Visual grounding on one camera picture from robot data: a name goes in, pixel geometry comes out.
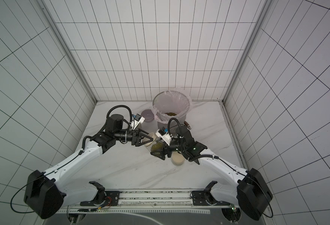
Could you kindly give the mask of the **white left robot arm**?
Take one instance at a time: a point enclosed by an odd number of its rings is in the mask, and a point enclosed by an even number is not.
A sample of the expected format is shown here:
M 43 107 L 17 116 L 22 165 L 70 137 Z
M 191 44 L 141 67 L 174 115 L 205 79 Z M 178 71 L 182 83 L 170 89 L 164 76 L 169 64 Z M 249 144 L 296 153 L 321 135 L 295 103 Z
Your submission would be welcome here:
M 138 127 L 145 121 L 144 117 L 129 113 L 127 121 L 120 114 L 112 114 L 117 108 L 120 106 L 111 108 L 107 113 L 100 131 L 83 138 L 79 150 L 46 171 L 36 170 L 28 176 L 24 202 L 40 218 L 47 219 L 62 207 L 76 203 L 97 208 L 111 203 L 105 188 L 96 181 L 89 181 L 80 188 L 69 188 L 67 184 L 74 174 L 107 152 L 116 142 L 139 147 L 153 141 L 148 132 Z

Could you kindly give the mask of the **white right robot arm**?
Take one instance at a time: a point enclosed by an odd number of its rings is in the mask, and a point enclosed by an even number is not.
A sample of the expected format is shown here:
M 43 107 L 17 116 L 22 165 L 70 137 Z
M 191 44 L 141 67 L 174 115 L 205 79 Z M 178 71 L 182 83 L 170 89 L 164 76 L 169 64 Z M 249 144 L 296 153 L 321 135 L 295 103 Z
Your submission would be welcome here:
M 171 133 L 170 126 L 158 129 L 156 136 L 162 146 L 151 154 L 165 160 L 174 152 L 180 153 L 188 162 L 209 168 L 227 182 L 221 184 L 212 181 L 204 190 L 192 191 L 190 196 L 193 205 L 223 206 L 222 213 L 231 222 L 237 222 L 242 212 L 255 221 L 260 220 L 265 210 L 271 207 L 273 199 L 261 173 L 254 168 L 246 170 L 222 159 L 207 146 L 195 141 L 190 130 L 177 119 L 172 118 L 172 122 L 176 123 L 175 133 Z

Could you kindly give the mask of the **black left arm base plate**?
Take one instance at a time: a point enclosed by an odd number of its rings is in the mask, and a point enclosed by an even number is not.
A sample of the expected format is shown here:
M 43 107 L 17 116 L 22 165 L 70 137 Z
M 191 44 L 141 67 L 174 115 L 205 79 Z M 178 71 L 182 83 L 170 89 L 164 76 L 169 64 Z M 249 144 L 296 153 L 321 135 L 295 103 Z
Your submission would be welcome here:
M 119 202 L 120 191 L 100 191 L 94 199 L 91 201 L 84 201 L 80 203 L 80 206 L 94 206 L 94 207 L 109 207 L 117 206 Z

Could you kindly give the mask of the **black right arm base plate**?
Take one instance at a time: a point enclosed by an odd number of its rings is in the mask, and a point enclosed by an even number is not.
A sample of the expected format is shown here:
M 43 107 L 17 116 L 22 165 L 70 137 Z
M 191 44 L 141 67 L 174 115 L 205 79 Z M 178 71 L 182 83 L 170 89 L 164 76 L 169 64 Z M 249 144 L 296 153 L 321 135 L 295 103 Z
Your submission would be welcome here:
M 229 206 L 230 203 L 217 201 L 210 191 L 192 191 L 190 197 L 194 206 Z

